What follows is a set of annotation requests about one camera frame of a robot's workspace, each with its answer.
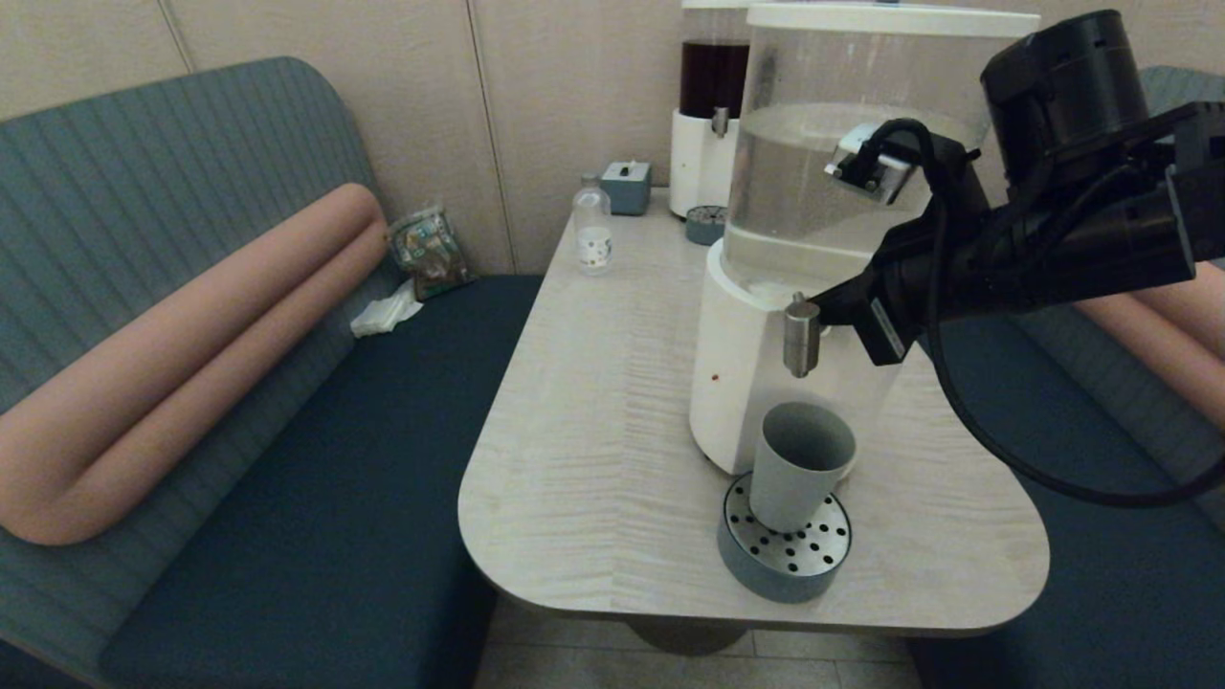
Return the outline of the silver water dispenser tap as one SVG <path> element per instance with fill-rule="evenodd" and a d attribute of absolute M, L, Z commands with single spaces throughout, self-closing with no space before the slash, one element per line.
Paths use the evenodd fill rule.
<path fill-rule="evenodd" d="M 783 311 L 783 359 L 793 378 L 804 379 L 818 365 L 821 348 L 821 309 L 806 300 L 802 292 L 793 293 Z"/>

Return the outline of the grey plastic cup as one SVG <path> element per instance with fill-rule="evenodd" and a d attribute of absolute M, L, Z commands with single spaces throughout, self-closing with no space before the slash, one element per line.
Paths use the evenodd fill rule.
<path fill-rule="evenodd" d="M 849 474 L 855 456 L 858 436 L 834 411 L 779 403 L 760 425 L 748 508 L 768 528 L 800 531 Z"/>

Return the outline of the clear water dispenser white base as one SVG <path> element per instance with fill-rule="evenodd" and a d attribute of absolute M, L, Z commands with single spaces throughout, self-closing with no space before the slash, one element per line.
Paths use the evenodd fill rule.
<path fill-rule="evenodd" d="M 856 278 L 884 233 L 922 215 L 931 192 L 913 170 L 893 205 L 828 175 L 835 145 L 861 123 L 913 118 L 978 148 L 989 135 L 979 75 L 1009 38 L 755 28 L 729 219 L 707 255 L 688 421 L 702 454 L 729 474 L 752 463 L 766 411 L 804 401 L 867 436 L 895 367 L 873 367 L 848 326 L 821 335 L 818 367 L 793 378 L 783 311 Z"/>

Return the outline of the round blue perforated drip tray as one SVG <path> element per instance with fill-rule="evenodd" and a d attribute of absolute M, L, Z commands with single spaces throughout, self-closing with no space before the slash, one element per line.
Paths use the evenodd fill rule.
<path fill-rule="evenodd" d="M 722 501 L 715 546 L 726 571 L 744 588 L 785 604 L 822 596 L 853 554 L 853 521 L 835 494 L 826 497 L 802 528 L 766 527 L 752 511 L 752 474 L 737 474 Z"/>
<path fill-rule="evenodd" d="M 703 205 L 690 208 L 685 215 L 686 239 L 699 246 L 710 246 L 722 240 L 726 227 L 726 206 Z"/>

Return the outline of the dark drink dispenser white base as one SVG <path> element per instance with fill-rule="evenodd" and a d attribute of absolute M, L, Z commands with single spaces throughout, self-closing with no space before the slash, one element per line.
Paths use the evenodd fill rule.
<path fill-rule="evenodd" d="M 670 210 L 729 205 L 733 162 L 744 105 L 751 29 L 748 9 L 684 10 L 679 48 L 679 103 L 671 118 Z M 729 109 L 722 140 L 710 130 L 715 105 Z"/>

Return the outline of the grey-blue square tissue box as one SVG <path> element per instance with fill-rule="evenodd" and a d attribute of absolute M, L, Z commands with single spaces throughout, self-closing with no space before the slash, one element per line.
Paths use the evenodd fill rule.
<path fill-rule="evenodd" d="M 611 215 L 646 215 L 653 166 L 643 161 L 612 161 L 603 170 L 600 188 L 610 200 Z"/>

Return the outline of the small clear plastic bottle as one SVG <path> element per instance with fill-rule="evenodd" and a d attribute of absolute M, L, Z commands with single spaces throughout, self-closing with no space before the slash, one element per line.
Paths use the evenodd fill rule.
<path fill-rule="evenodd" d="M 612 257 L 612 230 L 610 230 L 612 211 L 610 211 L 610 197 L 600 188 L 598 174 L 582 175 L 581 188 L 572 199 L 570 215 L 575 226 L 579 271 L 587 276 L 608 272 Z"/>

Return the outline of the white water dispenser lid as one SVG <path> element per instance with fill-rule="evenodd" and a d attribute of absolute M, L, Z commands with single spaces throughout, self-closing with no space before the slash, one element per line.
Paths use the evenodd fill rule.
<path fill-rule="evenodd" d="M 758 2 L 746 22 L 752 28 L 831 33 L 1020 38 L 1038 31 L 1041 16 L 889 2 Z"/>

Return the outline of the teal upholstered booth bench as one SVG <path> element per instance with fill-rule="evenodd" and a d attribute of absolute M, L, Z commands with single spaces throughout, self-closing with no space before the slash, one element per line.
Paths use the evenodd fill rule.
<path fill-rule="evenodd" d="M 341 96 L 292 56 L 0 123 L 0 414 L 348 183 L 379 201 Z M 541 278 L 355 340 L 403 282 L 386 240 L 126 519 L 74 546 L 0 527 L 0 687 L 472 689 L 496 593 L 459 488 Z"/>
<path fill-rule="evenodd" d="M 1047 474 L 1180 485 L 1225 433 L 1073 306 L 941 329 L 971 417 Z M 1225 487 L 1163 509 L 1084 504 L 1022 479 L 1047 532 L 1042 593 L 975 638 L 910 638 L 922 689 L 1225 689 Z"/>

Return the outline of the clear bag of snacks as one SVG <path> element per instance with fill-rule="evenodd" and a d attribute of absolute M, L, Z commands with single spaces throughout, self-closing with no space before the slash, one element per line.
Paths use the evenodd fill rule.
<path fill-rule="evenodd" d="M 394 265 L 412 278 L 419 302 L 479 280 L 464 256 L 446 208 L 436 202 L 390 226 Z"/>

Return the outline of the crumpled white tissue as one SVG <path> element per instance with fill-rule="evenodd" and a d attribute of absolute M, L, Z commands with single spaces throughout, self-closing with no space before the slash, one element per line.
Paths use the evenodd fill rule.
<path fill-rule="evenodd" d="M 399 322 L 415 318 L 417 313 L 421 311 L 423 304 L 417 300 L 414 283 L 415 280 L 405 280 L 390 297 L 369 302 L 363 313 L 350 322 L 355 340 L 390 333 Z"/>

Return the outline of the dark round table pedestal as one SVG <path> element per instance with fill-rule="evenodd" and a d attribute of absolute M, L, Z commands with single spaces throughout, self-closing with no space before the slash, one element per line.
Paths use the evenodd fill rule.
<path fill-rule="evenodd" d="M 665 622 L 628 623 L 631 633 L 662 653 L 712 656 L 722 653 L 748 638 L 747 628 L 699 625 Z"/>

